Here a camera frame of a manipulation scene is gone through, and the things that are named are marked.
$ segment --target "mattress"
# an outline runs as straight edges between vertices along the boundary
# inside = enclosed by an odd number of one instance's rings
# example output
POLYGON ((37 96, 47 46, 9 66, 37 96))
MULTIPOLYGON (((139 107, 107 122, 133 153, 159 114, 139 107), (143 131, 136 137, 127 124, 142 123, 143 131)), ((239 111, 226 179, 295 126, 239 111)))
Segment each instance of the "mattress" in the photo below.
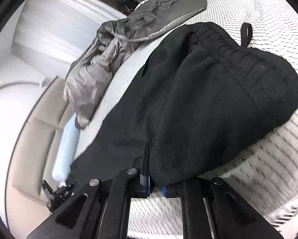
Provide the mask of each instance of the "mattress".
MULTIPOLYGON (((298 14, 285 0, 207 2, 205 11, 184 24, 214 22, 240 44, 241 25, 250 23, 253 38, 249 46, 283 56, 298 74, 298 14)), ((80 134, 76 158, 92 143, 102 121, 168 34, 144 42, 116 72, 94 118, 80 134)), ((285 217, 292 218, 298 210, 298 110, 285 125, 243 150, 233 161, 203 174, 205 178, 214 176, 225 179, 280 231, 285 217)), ((133 199, 128 235, 134 238, 182 238, 180 200, 165 199, 159 190, 149 199, 133 199)))

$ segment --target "metal bolt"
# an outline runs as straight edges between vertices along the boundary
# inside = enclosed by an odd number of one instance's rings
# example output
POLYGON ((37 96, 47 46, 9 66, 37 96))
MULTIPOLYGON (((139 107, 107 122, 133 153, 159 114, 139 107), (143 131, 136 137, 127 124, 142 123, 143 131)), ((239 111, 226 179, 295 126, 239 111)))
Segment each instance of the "metal bolt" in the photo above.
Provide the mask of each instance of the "metal bolt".
POLYGON ((214 184, 221 185, 223 183, 222 179, 219 177, 212 178, 214 184))
POLYGON ((137 173, 137 169, 136 168, 130 168, 127 170, 127 173, 132 175, 132 174, 136 174, 137 173))
POLYGON ((99 180, 98 179, 91 179, 89 181, 89 185, 90 186, 97 186, 99 184, 99 180))

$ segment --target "black robotic clamp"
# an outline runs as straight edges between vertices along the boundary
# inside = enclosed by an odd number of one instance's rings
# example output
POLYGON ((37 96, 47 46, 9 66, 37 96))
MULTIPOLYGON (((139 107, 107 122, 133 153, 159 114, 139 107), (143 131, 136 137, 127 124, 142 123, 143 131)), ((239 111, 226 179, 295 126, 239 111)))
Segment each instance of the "black robotic clamp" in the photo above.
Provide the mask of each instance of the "black robotic clamp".
MULTIPOLYGON (((73 185, 53 192, 44 181, 52 212, 27 239, 126 239, 131 198, 152 192, 150 145, 131 168, 112 180, 91 179, 75 194, 73 185)), ((184 239, 283 239, 223 179, 193 178, 163 188, 166 198, 181 198, 184 239)))

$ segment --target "tufted headboard cushion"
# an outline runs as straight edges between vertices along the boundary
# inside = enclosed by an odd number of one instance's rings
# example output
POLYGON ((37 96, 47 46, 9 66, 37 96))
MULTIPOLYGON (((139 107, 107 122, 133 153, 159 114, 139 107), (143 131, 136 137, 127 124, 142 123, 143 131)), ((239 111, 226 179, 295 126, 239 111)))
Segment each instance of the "tufted headboard cushion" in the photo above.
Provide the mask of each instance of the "tufted headboard cushion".
POLYGON ((31 199, 46 202, 41 189, 45 179, 55 189, 52 168, 63 128, 74 111, 62 97, 64 80, 56 78, 41 96, 29 115, 17 141, 12 164, 12 185, 31 199))

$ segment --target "beige headboard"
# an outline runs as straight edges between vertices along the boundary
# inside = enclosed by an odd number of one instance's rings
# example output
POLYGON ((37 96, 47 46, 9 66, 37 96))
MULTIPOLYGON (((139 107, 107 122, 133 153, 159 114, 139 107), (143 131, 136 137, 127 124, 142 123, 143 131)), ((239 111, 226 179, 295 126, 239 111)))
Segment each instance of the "beige headboard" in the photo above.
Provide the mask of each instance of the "beige headboard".
POLYGON ((25 123, 14 149, 12 185, 24 196, 46 202, 41 189, 45 179, 53 189, 58 183, 51 172, 63 128, 74 114, 62 97, 64 81, 56 78, 37 102, 25 123))

